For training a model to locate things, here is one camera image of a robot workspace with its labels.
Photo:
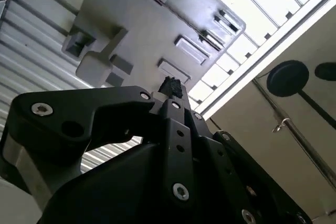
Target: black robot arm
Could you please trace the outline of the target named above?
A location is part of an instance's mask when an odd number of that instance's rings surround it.
[[[84,152],[134,135],[140,145],[81,174]],[[153,94],[19,95],[0,154],[0,175],[36,199],[40,224],[311,223],[229,133],[210,133],[170,78]]]

